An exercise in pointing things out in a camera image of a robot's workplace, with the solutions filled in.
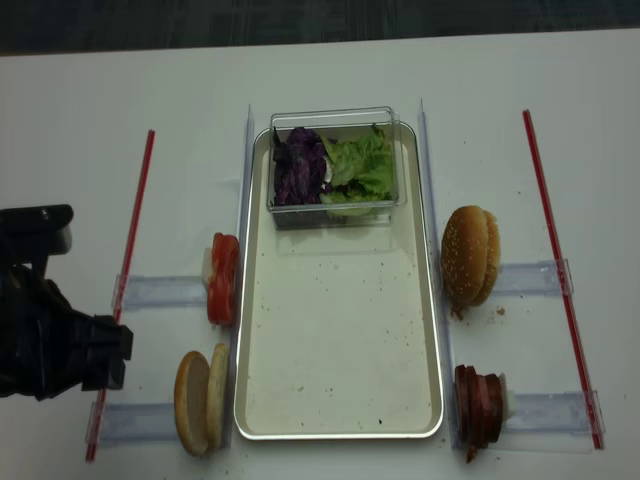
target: sesame seed bun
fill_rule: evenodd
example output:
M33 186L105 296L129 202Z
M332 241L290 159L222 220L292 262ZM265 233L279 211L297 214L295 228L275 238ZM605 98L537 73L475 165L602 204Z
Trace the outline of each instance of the sesame seed bun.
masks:
M491 294L500 265L500 234L495 217L467 206L451 215L442 238L445 291L458 305L478 306Z

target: tray rim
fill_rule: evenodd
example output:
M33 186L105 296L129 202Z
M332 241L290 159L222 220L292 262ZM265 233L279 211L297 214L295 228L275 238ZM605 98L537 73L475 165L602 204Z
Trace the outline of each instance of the tray rim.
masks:
M444 385L442 379L442 360L440 358L440 336L439 336L439 326L438 326L438 311L436 308L436 297L435 297L435 289L433 285L433 278L431 275L431 268L434 266L431 265L431 254L429 252L429 241L428 241L428 231L427 231L427 219L425 219L425 196L424 196L424 185L422 184L422 165L420 162L420 150L418 148L418 137L416 135L415 130L411 125L406 122L399 121L398 125L400 126L400 136L398 140L404 143L405 135L408 135L408 141L413 145L416 152L416 161L417 161L417 171L418 171L418 194L420 201L420 216L422 218L422 241L420 244L424 247L425 252L425 261L428 265L426 269L426 280L428 284L429 290L429 300L430 300L430 311L431 311L431 322L433 328L433 336L434 336L434 346L435 346L435 360L436 360L436 373L437 373L437 387L438 394L437 398L440 402L439 413L437 415L437 419L430 429L422 432L399 432L399 433L285 433L285 434L253 434L249 431L246 431L238 418L238 384L239 384L239 375L236 374L234 381L234 392L233 392L233 418L235 424L240 431L241 435L248 439L254 441L265 441L265 440L367 440L367 439L423 439L433 436L442 426L444 421L444 410L445 410L445 398L444 398ZM258 142L262 139L264 135L269 135L270 129L262 130L254 139L253 147L251 149L251 162L250 162L250 176L249 176L249 204L253 202L253 180L254 180L254 165L256 159L256 148ZM251 209L248 209L247 212L247 232L248 225L251 221ZM242 239L244 245L243 248L246 248L249 243L249 236L247 234L246 238ZM241 351L241 343L242 343L242 333L243 333L243 318L244 318L244 310L245 310L245 294L246 294L246 271L247 271L248 259L247 256L244 258L243 268L243 276L242 276L242 296L241 302L239 305L239 325L238 325L238 337L236 343L236 366L239 365L240 362L240 351Z

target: crumbs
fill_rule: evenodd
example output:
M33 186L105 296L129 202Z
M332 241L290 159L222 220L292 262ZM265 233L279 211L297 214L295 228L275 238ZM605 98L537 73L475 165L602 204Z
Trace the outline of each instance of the crumbs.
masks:
M461 305L456 305L455 303L451 304L451 312L450 315L452 317L456 317L458 320L464 320L464 314L466 312L466 308Z
M495 311L491 310L491 312L489 313L489 317L487 318L485 325L496 325L498 323L498 319L496 318L496 315L499 315L501 317L504 317L506 313L506 310L504 309L504 307L501 306L497 306ZM504 320L500 320L500 325L504 324Z

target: clear plastic container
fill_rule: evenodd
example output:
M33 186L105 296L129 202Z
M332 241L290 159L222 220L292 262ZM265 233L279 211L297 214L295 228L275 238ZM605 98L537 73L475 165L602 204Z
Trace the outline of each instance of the clear plastic container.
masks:
M380 129L385 142L391 147L394 181L388 200L333 204L278 205L276 199L276 162L274 149L277 142L286 142L296 127L314 130L330 141L357 140L370 134L373 126ZM389 107L333 110L324 112L285 113L271 117L271 144L269 152L269 190L267 210L273 216L276 228L318 228L387 224L393 207L402 197L404 182L402 148L398 146L398 121Z

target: green lettuce leaf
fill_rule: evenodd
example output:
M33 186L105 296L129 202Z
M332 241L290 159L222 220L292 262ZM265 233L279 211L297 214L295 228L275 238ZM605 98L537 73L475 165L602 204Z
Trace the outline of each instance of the green lettuce leaf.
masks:
M384 195L370 193L359 187L349 187L347 194L342 192L321 193L320 201L324 204L332 203L352 203L352 202L377 202L378 200L386 200Z
M385 141L384 132L376 126L368 135L358 140L331 143L322 138L329 160L333 176L332 186L349 185L356 181L368 193L391 197L393 187L393 157L391 146Z
M320 201L324 204L332 203L350 203L350 202L362 202L366 200L356 200L355 197L347 197L342 192L321 193ZM370 207L365 208L343 208L340 210L329 210L329 216L332 217L357 217L358 215L366 215L371 210Z

